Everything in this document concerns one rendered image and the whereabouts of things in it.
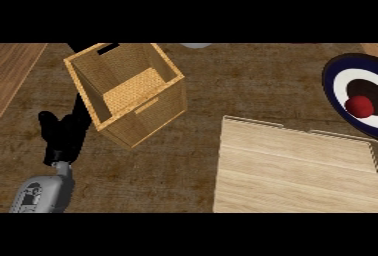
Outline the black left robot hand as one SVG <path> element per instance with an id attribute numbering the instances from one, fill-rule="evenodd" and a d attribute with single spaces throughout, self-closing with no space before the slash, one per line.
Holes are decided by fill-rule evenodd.
<path id="1" fill-rule="evenodd" d="M 47 143 L 43 163 L 72 163 L 80 155 L 87 129 L 92 124 L 90 114 L 81 99 L 75 97 L 72 112 L 58 119 L 50 111 L 38 113 L 41 137 Z"/>

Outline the pale wooden tray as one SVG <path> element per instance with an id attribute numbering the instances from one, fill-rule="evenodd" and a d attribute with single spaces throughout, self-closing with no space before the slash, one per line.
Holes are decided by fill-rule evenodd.
<path id="1" fill-rule="evenodd" d="M 213 211 L 376 212 L 372 139 L 226 116 Z"/>

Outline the navy and white plate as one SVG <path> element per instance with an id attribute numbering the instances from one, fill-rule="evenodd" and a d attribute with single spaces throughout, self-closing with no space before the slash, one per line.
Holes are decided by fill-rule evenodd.
<path id="1" fill-rule="evenodd" d="M 322 71 L 322 86 L 328 101 L 351 126 L 378 140 L 378 57 L 347 53 L 334 57 Z M 368 118 L 356 118 L 345 110 L 350 97 L 366 96 L 375 112 Z"/>

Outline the red tomato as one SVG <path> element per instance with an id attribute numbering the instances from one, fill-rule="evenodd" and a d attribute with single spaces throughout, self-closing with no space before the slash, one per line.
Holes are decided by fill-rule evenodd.
<path id="1" fill-rule="evenodd" d="M 366 96 L 357 95 L 348 98 L 344 104 L 347 112 L 356 118 L 368 118 L 374 115 L 375 108 Z"/>

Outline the tan wicker basket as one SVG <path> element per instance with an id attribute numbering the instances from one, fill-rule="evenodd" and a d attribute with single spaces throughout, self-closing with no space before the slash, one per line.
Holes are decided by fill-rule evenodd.
<path id="1" fill-rule="evenodd" d="M 154 43 L 97 43 L 63 59 L 99 133 L 133 149 L 185 113 L 185 75 Z"/>

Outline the brown wooden panel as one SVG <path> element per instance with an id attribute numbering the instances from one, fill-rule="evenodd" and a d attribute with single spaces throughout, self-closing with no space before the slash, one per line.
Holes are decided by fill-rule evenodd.
<path id="1" fill-rule="evenodd" d="M 0 117 L 46 46 L 46 43 L 0 43 Z"/>

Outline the tan wooden object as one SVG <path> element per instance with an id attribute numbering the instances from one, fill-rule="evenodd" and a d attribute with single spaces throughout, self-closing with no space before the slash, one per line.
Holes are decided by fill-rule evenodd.
<path id="1" fill-rule="evenodd" d="M 378 43 L 362 43 L 362 48 L 368 55 L 378 57 Z"/>

